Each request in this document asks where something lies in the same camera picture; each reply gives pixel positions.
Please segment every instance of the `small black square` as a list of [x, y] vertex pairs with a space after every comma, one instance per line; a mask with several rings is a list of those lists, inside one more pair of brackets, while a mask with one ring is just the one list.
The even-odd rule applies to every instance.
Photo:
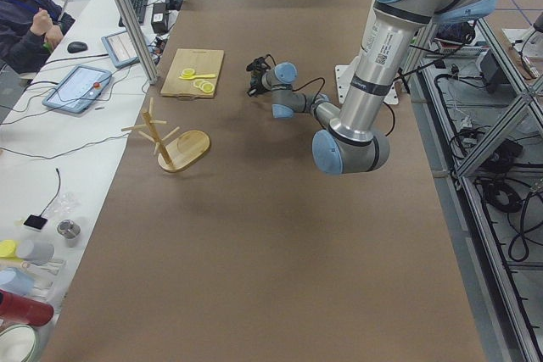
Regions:
[[445, 63], [443, 62], [442, 59], [436, 59], [434, 61], [434, 67], [439, 69], [439, 70], [444, 70], [446, 68]]
[[39, 215], [29, 215], [27, 220], [25, 221], [25, 225], [41, 231], [45, 224], [47, 224], [47, 222], [47, 219], [42, 218]]

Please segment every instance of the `wooden cutting board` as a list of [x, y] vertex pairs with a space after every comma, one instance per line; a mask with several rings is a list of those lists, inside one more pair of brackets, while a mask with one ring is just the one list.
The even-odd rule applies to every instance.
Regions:
[[[160, 95], [164, 97], [214, 97], [219, 74], [221, 72], [223, 50], [198, 50], [179, 48], [171, 63]], [[215, 74], [216, 78], [206, 78], [211, 82], [215, 90], [211, 93], [202, 92], [193, 81], [179, 79], [186, 68], [194, 68], [197, 74]]]

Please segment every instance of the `keyboard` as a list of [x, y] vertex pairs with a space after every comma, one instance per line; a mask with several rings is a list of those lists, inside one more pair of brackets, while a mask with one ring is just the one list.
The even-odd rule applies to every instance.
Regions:
[[[130, 0], [134, 12], [136, 12], [137, 21], [140, 25], [145, 21], [145, 10], [147, 9], [147, 0]], [[122, 22], [122, 17], [119, 18], [119, 27], [124, 27], [125, 25]]]

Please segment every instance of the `black cable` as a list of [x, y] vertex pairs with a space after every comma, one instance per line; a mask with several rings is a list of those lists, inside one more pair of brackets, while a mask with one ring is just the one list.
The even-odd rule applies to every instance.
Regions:
[[95, 55], [84, 55], [82, 57], [69, 57], [69, 58], [59, 58], [59, 59], [52, 59], [51, 61], [47, 61], [42, 68], [51, 63], [58, 63], [59, 61], [71, 61], [72, 59], [82, 59], [82, 58], [98, 58], [98, 57], [108, 57], [109, 54], [95, 54]]
[[460, 49], [461, 49], [462, 47], [464, 47], [465, 45], [466, 45], [466, 43], [463, 42], [460, 46], [458, 46], [457, 48], [455, 48], [452, 52], [446, 54], [444, 57], [437, 58], [437, 59], [433, 60], [431, 63], [427, 63], [427, 64], [425, 64], [425, 65], [422, 65], [422, 66], [420, 66], [420, 67], [418, 67], [418, 68], [415, 68], [414, 70], [408, 71], [408, 72], [406, 72], [406, 73], [401, 73], [401, 74], [399, 74], [398, 76], [396, 76], [396, 77], [393, 79], [393, 82], [394, 82], [394, 81], [397, 81], [397, 80], [399, 80], [399, 79], [405, 78], [405, 77], [407, 77], [407, 76], [409, 76], [409, 75], [411, 75], [411, 74], [415, 74], [415, 73], [417, 73], [417, 72], [419, 72], [419, 71], [422, 71], [422, 70], [424, 70], [425, 68], [431, 67], [432, 65], [434, 65], [434, 64], [437, 63], [438, 61], [443, 61], [444, 59], [447, 59], [447, 58], [453, 56], [454, 54], [458, 53], [458, 51], [460, 51]]
[[385, 136], [388, 136], [390, 133], [392, 133], [394, 131], [394, 128], [396, 127], [396, 114], [394, 113], [394, 110], [392, 109], [392, 107], [388, 103], [383, 102], [383, 104], [384, 104], [384, 106], [389, 108], [390, 113], [392, 114], [392, 126], [390, 127], [389, 132], [385, 135]]
[[520, 137], [519, 139], [513, 139], [514, 142], [519, 142], [521, 140], [526, 140], [526, 139], [533, 139], [535, 137], [541, 137], [541, 135], [533, 135], [533, 136], [526, 136], [526, 137]]
[[[475, 128], [475, 129], [462, 129], [460, 131], [458, 131], [453, 137], [451, 137], [451, 139], [449, 139], [448, 141], [448, 145], [449, 145], [449, 148], [451, 149], [451, 155], [455, 158], [455, 159], [459, 159], [459, 160], [464, 160], [467, 156], [467, 150], [466, 148], [464, 147], [464, 145], [462, 144], [462, 142], [460, 141], [460, 137], [462, 136], [477, 136], [477, 135], [483, 135], [484, 132], [481, 131], [480, 129], [482, 129], [482, 127], [478, 127], [478, 128]], [[452, 143], [456, 141], [456, 145], [458, 146], [458, 148], [460, 148], [460, 151], [462, 152], [463, 156], [457, 156], [456, 154], [454, 154], [453, 150], [452, 150]]]
[[302, 85], [300, 88], [296, 88], [296, 89], [293, 89], [292, 92], [297, 92], [299, 91], [300, 89], [303, 89], [305, 88], [306, 86], [312, 84], [313, 82], [316, 82], [316, 81], [322, 81], [322, 84], [321, 84], [321, 87], [319, 88], [319, 90], [316, 92], [315, 96], [313, 97], [313, 100], [311, 101], [310, 103], [310, 106], [315, 103], [316, 99], [318, 98], [318, 96], [321, 94], [321, 91], [323, 89], [323, 87], [326, 85], [326, 80], [324, 78], [322, 78], [321, 76], [319, 76], [318, 78], [314, 78], [312, 79], [311, 81], [307, 81], [304, 85]]
[[474, 77], [474, 76], [456, 78], [456, 77], [452, 76], [452, 79], [456, 80], [458, 82], [461, 82], [463, 84], [467, 84], [469, 86], [472, 86], [474, 88], [485, 89], [485, 88], [488, 87], [488, 85], [475, 85], [475, 84], [472, 84], [471, 82], [465, 81], [466, 79], [469, 79], [469, 80], [481, 80], [482, 81], [483, 78], [477, 78], [477, 77]]
[[414, 46], [413, 44], [410, 44], [409, 47], [415, 48], [415, 49], [417, 49], [417, 50], [425, 51], [425, 52], [427, 52], [427, 53], [432, 53], [432, 54], [435, 54], [435, 55], [443, 55], [443, 56], [447, 55], [447, 54], [445, 54], [445, 53], [440, 53], [440, 52], [438, 52], [438, 51], [430, 50], [429, 48]]
[[61, 156], [65, 156], [67, 154], [70, 154], [70, 153], [74, 153], [74, 152], [77, 152], [79, 150], [82, 150], [83, 148], [89, 148], [91, 146], [96, 146], [97, 144], [101, 144], [101, 143], [104, 143], [104, 142], [107, 142], [109, 140], [114, 140], [114, 139], [122, 139], [123, 137], [127, 137], [128, 134], [125, 134], [125, 135], [122, 135], [122, 136], [111, 136], [111, 137], [106, 137], [105, 139], [99, 141], [99, 142], [89, 142], [89, 143], [85, 143], [83, 146], [79, 147], [79, 148], [72, 148], [71, 150], [67, 151], [67, 152], [64, 152], [64, 153], [59, 153], [59, 154], [55, 154], [54, 156], [41, 156], [39, 154], [28, 154], [28, 153], [22, 153], [22, 152], [17, 152], [15, 150], [11, 150], [9, 148], [3, 148], [2, 146], [0, 146], [0, 150], [4, 150], [6, 152], [10, 152], [10, 153], [13, 153], [13, 154], [17, 154], [19, 156], [24, 156], [24, 157], [30, 157], [31, 159], [44, 159], [44, 160], [53, 160], [53, 159], [56, 159], [58, 157], [61, 157]]
[[[491, 183], [504, 182], [504, 181], [513, 181], [513, 182], [517, 182], [518, 184], [521, 184], [522, 186], [527, 187], [527, 188], [532, 187], [530, 184], [528, 184], [528, 183], [526, 183], [524, 181], [520, 181], [518, 179], [511, 178], [511, 177], [503, 177], [503, 178], [499, 178], [499, 179], [498, 178], [489, 178], [488, 180], [489, 181], [487, 181], [487, 182], [491, 182]], [[475, 186], [480, 185], [483, 188], [484, 188], [484, 183], [485, 183], [485, 181], [483, 181], [483, 177], [478, 177], [474, 181]], [[488, 208], [487, 208], [488, 202], [484, 198], [484, 194], [481, 194], [479, 192], [478, 188], [476, 188], [476, 191], [479, 194], [479, 198], [481, 199], [481, 203], [484, 205], [484, 207], [483, 207], [484, 212], [486, 214], [488, 214], [487, 220], [492, 225], [494, 222], [492, 222], [492, 220], [490, 219], [490, 214], [488, 213]], [[528, 195], [526, 196], [525, 199], [522, 199], [522, 200], [516, 202], [516, 203], [521, 203], [522, 204], [522, 208], [520, 209], [520, 218], [519, 218], [519, 227], [518, 228], [512, 223], [512, 220], [511, 220], [511, 214], [514, 213], [514, 212], [518, 212], [518, 207], [510, 205], [511, 210], [502, 211], [502, 212], [505, 212], [507, 214], [507, 223], [509, 224], [509, 226], [516, 233], [516, 235], [512, 238], [512, 240], [509, 242], [508, 247], [507, 247], [507, 255], [509, 256], [509, 258], [511, 260], [513, 260], [515, 262], [519, 262], [519, 263], [524, 262], [529, 257], [529, 245], [528, 245], [528, 242], [531, 242], [534, 245], [543, 247], [543, 242], [538, 242], [538, 241], [536, 241], [536, 240], [534, 240], [534, 239], [527, 236], [530, 232], [536, 231], [539, 228], [541, 228], [543, 226], [543, 220], [541, 222], [537, 223], [535, 226], [532, 226], [532, 227], [530, 227], [528, 229], [526, 229], [526, 227], [525, 227], [526, 212], [528, 210], [529, 202], [531, 201], [532, 198], [535, 198], [535, 197], [537, 197], [541, 201], [541, 203], [543, 203], [543, 196], [541, 195], [541, 193], [540, 192], [531, 192], [531, 191], [528, 192]], [[519, 257], [517, 257], [517, 256], [515, 256], [513, 254], [513, 249], [514, 249], [515, 245], [517, 244], [518, 239], [520, 239], [520, 242], [523, 245], [523, 254], [521, 256], [519, 256]]]
[[543, 163], [515, 163], [512, 167], [521, 169], [543, 169]]
[[42, 216], [43, 213], [46, 211], [46, 209], [49, 208], [49, 205], [51, 205], [53, 203], [53, 201], [55, 200], [55, 198], [59, 196], [59, 192], [60, 192], [60, 171], [59, 171], [59, 169], [55, 169], [55, 171], [57, 172], [57, 177], [59, 178], [59, 187], [57, 188], [57, 192], [54, 194], [54, 197], [51, 198], [51, 201], [49, 201], [49, 203], [45, 206], [45, 208], [39, 214], [39, 216]]
[[[123, 80], [125, 80], [125, 79], [127, 78], [128, 74], [130, 73], [130, 68], [131, 68], [131, 67], [132, 67], [132, 66], [129, 65], [129, 66], [128, 66], [129, 70], [126, 72], [126, 75], [125, 75], [124, 77], [120, 78], [119, 80], [115, 81], [115, 82], [112, 84], [111, 90], [110, 90], [109, 95], [108, 95], [107, 98], [104, 98], [104, 99], [95, 98], [95, 99], [93, 99], [93, 101], [98, 101], [98, 102], [108, 102], [108, 101], [111, 99], [111, 97], [113, 96], [113, 88], [115, 87], [115, 85], [116, 85], [117, 83], [119, 83], [119, 82], [121, 82], [121, 81], [123, 81]], [[104, 78], [103, 80], [101, 80], [100, 83], [102, 83], [103, 81], [105, 81], [105, 80], [111, 78], [114, 74], [116, 74], [117, 72], [123, 70], [124, 68], [126, 68], [126, 67], [123, 67], [123, 68], [121, 68], [121, 69], [118, 69], [117, 71], [115, 71], [115, 72], [109, 74], [109, 76], [107, 76], [106, 78]], [[71, 100], [64, 100], [64, 99], [62, 99], [62, 97], [59, 95], [59, 99], [60, 99], [61, 102], [66, 102], [66, 103], [63, 104], [63, 105], [57, 106], [57, 107], [55, 107], [55, 108], [51, 108], [51, 109], [45, 110], [45, 111], [40, 112], [40, 113], [38, 113], [38, 114], [28, 114], [27, 116], [23, 116], [22, 118], [18, 118], [17, 120], [13, 120], [13, 121], [11, 121], [11, 122], [3, 122], [3, 123], [0, 123], [0, 126], [4, 126], [4, 125], [13, 125], [13, 124], [15, 124], [15, 123], [17, 123], [17, 122], [20, 122], [20, 121], [22, 121], [22, 120], [24, 120], [24, 119], [27, 119], [27, 118], [33, 118], [33, 117], [36, 117], [36, 116], [41, 116], [41, 115], [46, 114], [46, 113], [48, 113], [48, 112], [52, 112], [52, 111], [54, 111], [54, 110], [62, 109], [62, 108], [64, 108], [64, 107], [70, 105], [71, 103], [73, 103], [73, 102], [75, 102], [75, 101], [79, 101], [79, 100], [88, 100], [88, 99], [91, 99], [91, 98], [87, 98], [87, 97], [77, 97], [77, 98], [74, 98], [74, 99], [71, 99]]]
[[273, 61], [273, 65], [277, 65], [277, 63], [275, 62], [275, 59], [273, 58], [273, 56], [271, 54], [266, 54], [266, 56], [264, 57], [264, 60], [266, 60], [266, 58], [268, 58], [268, 57], [270, 57], [271, 61]]
[[[528, 195], [526, 196], [526, 198], [524, 199], [524, 202], [523, 202], [523, 208], [521, 210], [521, 214], [520, 214], [520, 220], [519, 220], [519, 226], [518, 226], [518, 231], [516, 230], [516, 228], [513, 227], [512, 225], [512, 222], [509, 222], [510, 226], [513, 227], [513, 229], [515, 231], [517, 231], [517, 235], [511, 240], [511, 242], [509, 243], [509, 247], [507, 249], [507, 255], [509, 256], [509, 258], [511, 258], [511, 260], [515, 261], [515, 262], [524, 262], [528, 257], [529, 257], [529, 245], [528, 245], [528, 241], [531, 241], [532, 243], [534, 244], [537, 244], [539, 246], [543, 246], [543, 244], [539, 243], [539, 242], [536, 242], [536, 241], [533, 241], [532, 239], [529, 239], [526, 237], [526, 234], [532, 232], [532, 231], [535, 231], [536, 229], [539, 229], [541, 226], [543, 226], [543, 220], [537, 224], [536, 226], [533, 226], [529, 229], [525, 229], [525, 221], [526, 221], [526, 211], [528, 210], [528, 205], [529, 205], [529, 201], [531, 200], [531, 198], [535, 197], [535, 194], [533, 192], [529, 192]], [[516, 241], [520, 238], [520, 242], [523, 244], [523, 255], [520, 256], [519, 258], [515, 257], [512, 253], [513, 251], [513, 247], [516, 243]]]
[[[54, 85], [58, 84], [58, 82], [52, 82], [52, 81], [40, 81], [40, 82], [49, 82], [49, 83], [54, 84]], [[24, 112], [26, 112], [28, 110], [28, 107], [30, 106], [32, 99], [34, 99], [35, 97], [42, 97], [43, 95], [45, 95], [46, 93], [48, 93], [50, 91], [51, 91], [51, 88], [48, 88], [46, 91], [44, 91], [42, 93], [38, 93], [38, 94], [36, 94], [36, 95], [34, 95], [32, 97], [29, 97], [28, 101], [26, 101], [26, 106], [25, 106], [25, 108], [23, 110], [18, 110], [18, 109], [15, 109], [15, 108], [12, 108], [12, 107], [6, 106], [6, 105], [0, 105], [0, 108], [9, 109], [9, 110], [11, 110], [13, 112], [17, 112], [18, 114], [22, 114], [22, 113], [24, 113]]]

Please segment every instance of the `wooden mug tree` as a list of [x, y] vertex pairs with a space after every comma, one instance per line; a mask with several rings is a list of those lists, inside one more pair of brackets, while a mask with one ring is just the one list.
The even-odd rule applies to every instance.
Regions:
[[[186, 131], [172, 142], [165, 145], [169, 139], [179, 131], [179, 126], [164, 137], [160, 137], [157, 125], [166, 125], [165, 120], [156, 120], [153, 117], [154, 98], [149, 102], [148, 109], [140, 113], [143, 125], [124, 127], [121, 131], [137, 131], [141, 136], [154, 144], [154, 154], [159, 153], [159, 165], [162, 170], [170, 173], [185, 170], [189, 165], [200, 159], [210, 149], [210, 137], [202, 131]], [[149, 134], [142, 131], [147, 128]]]

